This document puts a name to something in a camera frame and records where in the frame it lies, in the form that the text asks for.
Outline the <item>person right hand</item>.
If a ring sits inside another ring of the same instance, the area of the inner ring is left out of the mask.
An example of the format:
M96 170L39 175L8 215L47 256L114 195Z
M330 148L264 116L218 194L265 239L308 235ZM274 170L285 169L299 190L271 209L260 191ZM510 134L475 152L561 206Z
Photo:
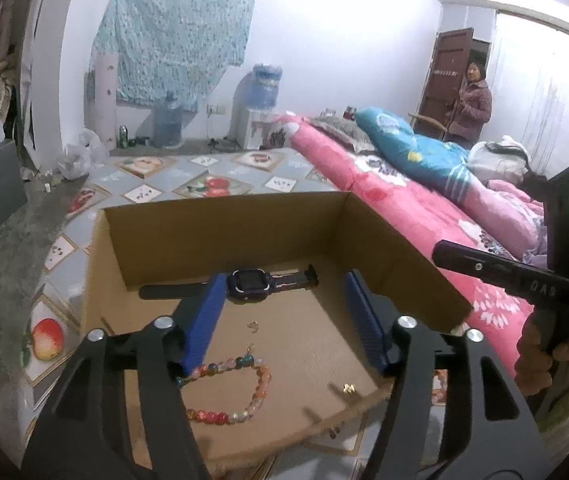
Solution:
M561 392L569 389L569 338L552 352L545 351L535 315L531 314L524 323L517 349L515 382L524 396L535 396L554 385ZM555 363L567 366L565 377L551 377L550 370Z

